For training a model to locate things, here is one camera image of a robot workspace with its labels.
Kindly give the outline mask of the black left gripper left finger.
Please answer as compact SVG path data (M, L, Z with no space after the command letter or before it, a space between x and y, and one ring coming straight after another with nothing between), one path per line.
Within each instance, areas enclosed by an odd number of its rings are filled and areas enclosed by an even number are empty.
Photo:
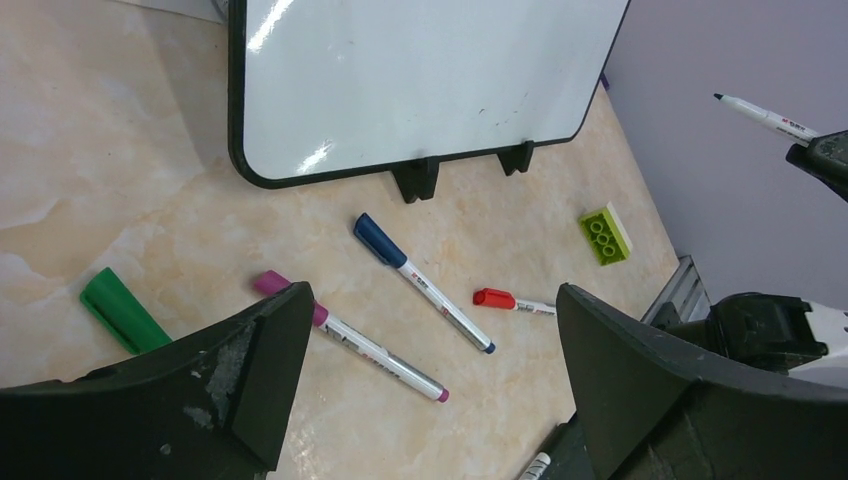
M312 328L297 282L72 382L1 392L5 479L263 479L276 470Z

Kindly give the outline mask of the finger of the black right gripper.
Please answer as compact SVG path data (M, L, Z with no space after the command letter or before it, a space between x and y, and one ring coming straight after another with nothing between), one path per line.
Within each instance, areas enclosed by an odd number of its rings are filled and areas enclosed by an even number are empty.
M847 201L847 131L814 138L807 147L793 145L786 161L821 181Z

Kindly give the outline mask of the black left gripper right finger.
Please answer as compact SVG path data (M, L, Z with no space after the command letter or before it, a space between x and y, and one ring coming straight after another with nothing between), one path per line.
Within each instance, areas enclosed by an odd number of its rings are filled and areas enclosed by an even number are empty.
M847 392L736 362L582 288L560 342L599 479L843 479Z

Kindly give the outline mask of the green whiteboard marker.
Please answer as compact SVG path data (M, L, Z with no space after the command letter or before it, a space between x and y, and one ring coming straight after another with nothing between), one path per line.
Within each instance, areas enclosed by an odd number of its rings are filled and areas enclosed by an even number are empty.
M795 144L801 145L802 147L807 147L815 138L820 137L818 132L809 127L771 110L763 109L741 98L721 93L714 93L713 97L737 113L740 113L769 130L773 130L790 138Z

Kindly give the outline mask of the green marker cap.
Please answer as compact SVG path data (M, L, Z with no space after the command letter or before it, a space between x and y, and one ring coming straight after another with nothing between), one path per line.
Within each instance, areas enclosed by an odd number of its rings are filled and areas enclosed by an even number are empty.
M133 355L142 355L172 342L115 272L106 267L79 295L82 305Z

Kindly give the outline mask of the white whiteboard black frame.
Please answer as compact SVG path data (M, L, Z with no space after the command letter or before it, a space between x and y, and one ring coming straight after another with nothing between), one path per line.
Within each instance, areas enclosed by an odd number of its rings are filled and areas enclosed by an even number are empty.
M430 199L439 167L580 132L625 1L232 1L229 156L282 189L388 171Z

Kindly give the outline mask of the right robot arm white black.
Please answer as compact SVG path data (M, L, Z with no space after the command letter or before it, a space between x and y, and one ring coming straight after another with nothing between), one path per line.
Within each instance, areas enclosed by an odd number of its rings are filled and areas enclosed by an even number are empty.
M761 370L847 386L847 313L800 297L728 296L703 320L685 322L669 304L651 325L705 350Z

